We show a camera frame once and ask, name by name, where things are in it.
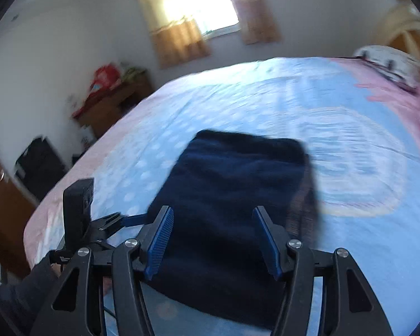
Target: light blue bedsheet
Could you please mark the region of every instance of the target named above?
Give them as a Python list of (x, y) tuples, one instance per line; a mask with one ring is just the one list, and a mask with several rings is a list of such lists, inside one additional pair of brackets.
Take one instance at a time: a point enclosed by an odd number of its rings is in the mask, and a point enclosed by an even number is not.
[[(96, 171), (94, 218), (145, 212), (199, 130), (300, 139), (312, 155), (321, 202), (318, 249), (348, 249), (394, 335), (408, 336), (420, 321), (420, 149), (397, 115), (367, 100), (370, 92), (356, 83), (338, 63), (311, 58), (243, 64), (164, 86), (171, 99)], [(121, 231), (111, 243), (136, 233)], [(203, 314), (148, 286), (143, 291), (157, 336), (270, 333)], [(111, 294), (106, 302), (113, 307)], [(317, 334), (320, 302), (317, 279), (308, 335)], [(107, 321), (117, 334), (112, 317)]]

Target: navy blue cloth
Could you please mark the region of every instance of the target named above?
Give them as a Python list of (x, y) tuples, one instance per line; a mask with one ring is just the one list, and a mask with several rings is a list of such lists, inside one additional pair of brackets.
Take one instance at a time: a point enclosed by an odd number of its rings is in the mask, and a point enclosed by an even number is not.
[(292, 237), (315, 240), (318, 212), (298, 141), (204, 130), (179, 157), (148, 210), (174, 210), (159, 273), (149, 285), (218, 317), (272, 329), (283, 284), (268, 274), (252, 210), (265, 206)]

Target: wooden door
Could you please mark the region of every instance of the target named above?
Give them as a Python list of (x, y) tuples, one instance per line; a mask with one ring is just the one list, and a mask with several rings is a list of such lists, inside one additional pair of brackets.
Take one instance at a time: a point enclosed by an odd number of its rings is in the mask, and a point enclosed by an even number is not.
[(34, 209), (13, 182), (7, 180), (0, 164), (0, 263), (19, 277), (29, 273), (23, 230)]

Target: red bag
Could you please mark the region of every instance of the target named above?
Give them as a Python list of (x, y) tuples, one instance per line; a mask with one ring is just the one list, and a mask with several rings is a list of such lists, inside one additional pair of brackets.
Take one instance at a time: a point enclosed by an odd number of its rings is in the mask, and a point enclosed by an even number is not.
[(93, 93), (106, 89), (113, 89), (120, 83), (120, 72), (111, 63), (106, 66), (102, 66), (95, 71), (94, 80), (90, 85), (89, 91)]

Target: black sleeve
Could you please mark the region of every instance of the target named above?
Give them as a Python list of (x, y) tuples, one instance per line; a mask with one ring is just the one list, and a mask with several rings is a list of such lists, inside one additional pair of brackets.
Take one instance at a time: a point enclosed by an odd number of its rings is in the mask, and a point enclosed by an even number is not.
[(48, 255), (18, 285), (0, 285), (0, 335), (29, 335), (57, 277)]

